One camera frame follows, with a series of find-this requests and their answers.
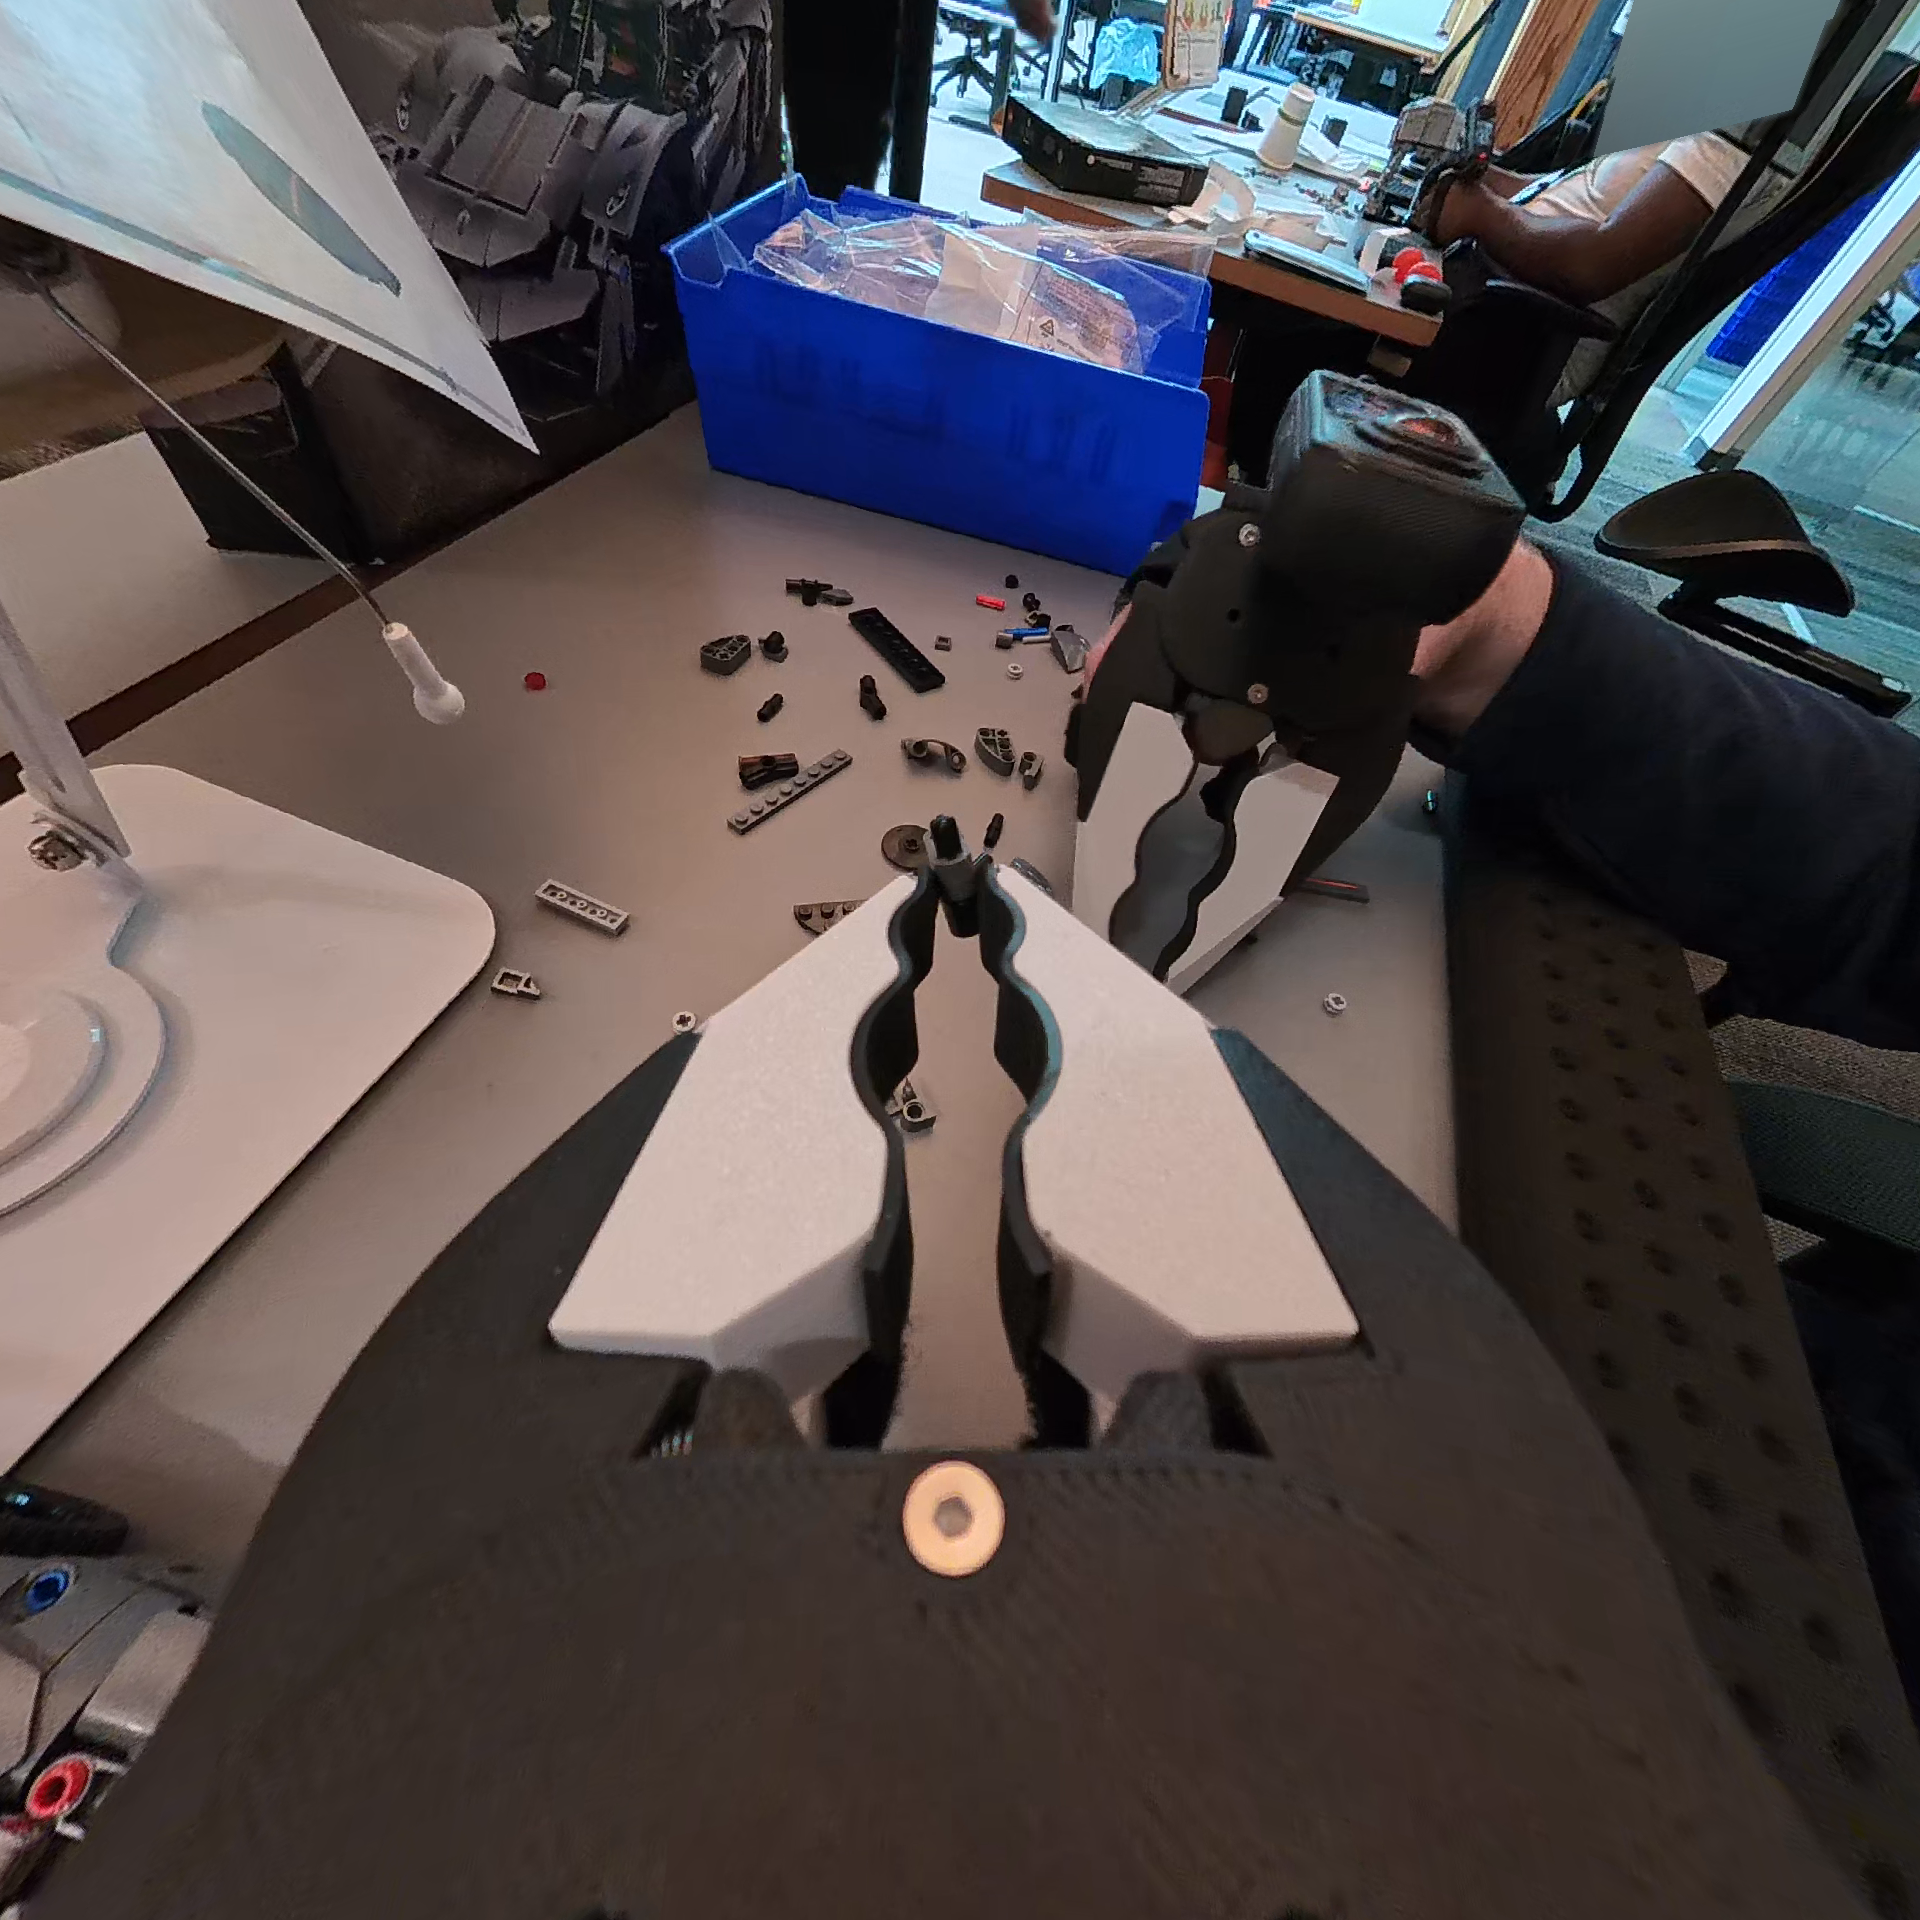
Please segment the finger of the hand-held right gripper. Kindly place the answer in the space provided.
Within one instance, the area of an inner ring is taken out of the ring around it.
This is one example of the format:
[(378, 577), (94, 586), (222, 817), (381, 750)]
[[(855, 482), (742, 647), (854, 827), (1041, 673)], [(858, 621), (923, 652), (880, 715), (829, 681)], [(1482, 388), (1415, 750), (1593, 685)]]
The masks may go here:
[(1193, 990), (1277, 911), (1330, 798), (1333, 774), (1266, 743), (1224, 822), (1197, 798), (1181, 802), (1161, 870), (1174, 991)]
[(1074, 827), (1073, 915), (1154, 979), (1191, 940), (1191, 899), (1210, 870), (1202, 782), (1181, 721), (1135, 705)]

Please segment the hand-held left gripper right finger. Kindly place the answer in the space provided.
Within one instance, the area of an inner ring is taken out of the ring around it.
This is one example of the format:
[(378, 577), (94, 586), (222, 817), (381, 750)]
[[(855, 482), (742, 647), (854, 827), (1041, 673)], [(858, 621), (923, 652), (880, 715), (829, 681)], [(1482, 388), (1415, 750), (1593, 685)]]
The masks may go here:
[(1142, 1377), (1344, 1354), (1360, 1318), (1224, 1034), (1033, 879), (981, 874), (1002, 1149), (999, 1317), (1033, 1437), (1083, 1446)]

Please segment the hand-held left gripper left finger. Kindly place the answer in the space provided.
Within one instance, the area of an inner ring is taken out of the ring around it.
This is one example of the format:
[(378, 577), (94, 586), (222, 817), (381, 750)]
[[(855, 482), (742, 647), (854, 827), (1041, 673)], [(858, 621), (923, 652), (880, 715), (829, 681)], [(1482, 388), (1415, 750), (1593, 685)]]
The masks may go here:
[(905, 1365), (913, 1229), (888, 1100), (919, 1060), (923, 879), (896, 877), (712, 1015), (549, 1333), (822, 1397), (875, 1449)]

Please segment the dark grey lego connector assembly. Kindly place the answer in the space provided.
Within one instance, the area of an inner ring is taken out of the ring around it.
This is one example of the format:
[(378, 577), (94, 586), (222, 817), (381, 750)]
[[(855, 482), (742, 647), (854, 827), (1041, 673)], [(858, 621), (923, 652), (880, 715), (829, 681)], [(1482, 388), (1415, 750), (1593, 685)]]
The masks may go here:
[(977, 940), (981, 900), (995, 869), (991, 850), (974, 852), (952, 813), (936, 813), (926, 833), (929, 875), (934, 879), (949, 932)]

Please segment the person's right forearm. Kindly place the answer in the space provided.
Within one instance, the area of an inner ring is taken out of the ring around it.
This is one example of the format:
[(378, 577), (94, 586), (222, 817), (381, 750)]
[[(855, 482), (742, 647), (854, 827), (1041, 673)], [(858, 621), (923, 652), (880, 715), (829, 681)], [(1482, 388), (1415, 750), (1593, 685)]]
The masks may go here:
[(1915, 1051), (1915, 734), (1542, 551), (1553, 610), (1521, 669), (1462, 741), (1413, 741), (1722, 959), (1750, 1015)]

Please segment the long grey lego plate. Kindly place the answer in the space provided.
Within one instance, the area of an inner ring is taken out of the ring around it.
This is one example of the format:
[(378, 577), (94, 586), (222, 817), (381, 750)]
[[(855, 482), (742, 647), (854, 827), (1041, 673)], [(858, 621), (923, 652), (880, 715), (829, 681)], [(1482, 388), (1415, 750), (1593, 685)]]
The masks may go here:
[(737, 806), (728, 817), (728, 827), (734, 835), (745, 837), (769, 826), (783, 811), (795, 806), (801, 801), (825, 786), (831, 779), (841, 778), (851, 765), (854, 755), (846, 750), (834, 750), (825, 756), (803, 763), (801, 773), (792, 779), (765, 786), (760, 790), (745, 790), (743, 806)]

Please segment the dark printed lego box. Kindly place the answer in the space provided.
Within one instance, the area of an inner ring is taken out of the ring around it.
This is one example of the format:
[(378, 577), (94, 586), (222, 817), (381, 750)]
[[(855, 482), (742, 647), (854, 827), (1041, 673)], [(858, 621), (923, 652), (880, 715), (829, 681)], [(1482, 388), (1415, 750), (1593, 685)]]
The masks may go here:
[(666, 250), (783, 172), (781, 2), (302, 2), (536, 439), (313, 334), (187, 407), (352, 565), (456, 538), (691, 401)]

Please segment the lego instruction booklet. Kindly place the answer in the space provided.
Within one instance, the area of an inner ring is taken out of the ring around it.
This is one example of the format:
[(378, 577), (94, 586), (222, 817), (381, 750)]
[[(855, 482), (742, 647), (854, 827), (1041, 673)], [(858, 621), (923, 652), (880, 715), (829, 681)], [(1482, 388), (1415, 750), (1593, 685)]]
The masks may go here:
[(536, 449), (297, 5), (5, 2), (3, 204)]

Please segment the person's right hand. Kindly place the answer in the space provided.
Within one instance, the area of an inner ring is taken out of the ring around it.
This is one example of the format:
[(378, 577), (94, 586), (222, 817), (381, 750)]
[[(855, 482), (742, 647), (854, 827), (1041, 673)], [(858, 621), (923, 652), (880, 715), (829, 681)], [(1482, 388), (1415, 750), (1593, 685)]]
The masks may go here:
[(1413, 725), (1447, 745), (1462, 741), (1525, 663), (1553, 610), (1546, 554), (1518, 540), (1497, 577), (1463, 613), (1423, 628)]

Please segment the wooden-edged background table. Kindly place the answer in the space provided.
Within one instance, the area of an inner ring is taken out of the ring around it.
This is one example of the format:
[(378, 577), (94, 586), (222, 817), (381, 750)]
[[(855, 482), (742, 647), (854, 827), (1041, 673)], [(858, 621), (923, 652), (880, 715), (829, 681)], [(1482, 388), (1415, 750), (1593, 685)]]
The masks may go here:
[(1430, 348), (1438, 337), (1446, 317), (1406, 307), (1390, 274), (1354, 271), (1341, 279), (1329, 254), (1281, 242), (1249, 254), (1245, 238), (1225, 223), (1213, 229), (1176, 223), (1166, 206), (1074, 194), (1050, 181), (1017, 143), (1017, 134), (1043, 129), (1046, 111), (1051, 111), (1051, 102), (1032, 102), (1025, 95), (1013, 95), (1007, 107), (999, 107), (997, 132), (1013, 157), (981, 178), (979, 196), (991, 207), (1081, 231), (1121, 233), (1147, 252), (1186, 259), (1189, 271), (1205, 271), (1219, 286), (1359, 329), (1394, 351)]

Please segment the black office chair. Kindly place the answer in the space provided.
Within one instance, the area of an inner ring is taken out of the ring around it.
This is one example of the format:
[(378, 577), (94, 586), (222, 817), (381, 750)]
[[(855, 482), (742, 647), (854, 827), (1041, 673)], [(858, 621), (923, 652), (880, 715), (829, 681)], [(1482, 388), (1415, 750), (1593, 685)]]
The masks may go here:
[[(1438, 250), (1447, 315), (1409, 388), (1456, 413), (1547, 522), (1593, 491), (1681, 350), (1915, 157), (1915, 55), (1894, 49), (1915, 5), (1792, 10), (1821, 27), (1809, 65), (1782, 110), (1699, 131), (1733, 137), (1753, 159), (1669, 269), (1584, 307), (1507, 277), (1478, 242)], [(1621, 150), (1633, 149), (1615, 143), (1608, 115), (1589, 159)], [(1521, 198), (1562, 175), (1518, 175)]]

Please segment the blue plastic bin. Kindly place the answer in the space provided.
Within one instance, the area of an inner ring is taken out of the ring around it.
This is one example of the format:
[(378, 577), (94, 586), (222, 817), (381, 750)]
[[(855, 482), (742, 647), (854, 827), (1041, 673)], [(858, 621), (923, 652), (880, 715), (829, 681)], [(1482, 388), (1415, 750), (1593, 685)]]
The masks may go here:
[(1189, 519), (1210, 329), (1171, 377), (1126, 375), (753, 267), (783, 221), (834, 207), (953, 218), (792, 175), (664, 252), (714, 469), (1111, 574)]

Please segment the clear plastic bags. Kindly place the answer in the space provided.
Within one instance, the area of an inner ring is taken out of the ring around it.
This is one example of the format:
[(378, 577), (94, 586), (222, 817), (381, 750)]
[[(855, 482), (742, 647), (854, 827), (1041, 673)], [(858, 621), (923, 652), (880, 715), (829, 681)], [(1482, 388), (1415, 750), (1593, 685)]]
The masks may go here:
[(1142, 377), (1205, 341), (1213, 250), (1191, 231), (806, 210), (753, 267), (815, 295)]

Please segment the black flat box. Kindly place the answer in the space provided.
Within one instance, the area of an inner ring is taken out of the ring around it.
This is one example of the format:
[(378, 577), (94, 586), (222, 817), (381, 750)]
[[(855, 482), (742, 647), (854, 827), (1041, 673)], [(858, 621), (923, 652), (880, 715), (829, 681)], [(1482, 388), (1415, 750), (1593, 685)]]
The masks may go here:
[(1150, 207), (1191, 206), (1210, 164), (1115, 111), (1013, 94), (999, 137), (1043, 181), (1071, 194)]

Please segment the white book stand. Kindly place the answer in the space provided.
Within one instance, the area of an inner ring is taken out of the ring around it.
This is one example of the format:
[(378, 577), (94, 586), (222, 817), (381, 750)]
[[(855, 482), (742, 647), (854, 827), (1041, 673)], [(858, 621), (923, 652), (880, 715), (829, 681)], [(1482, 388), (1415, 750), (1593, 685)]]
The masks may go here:
[(5, 614), (3, 1446), (17, 1465), (466, 988), (472, 887), (96, 778)]

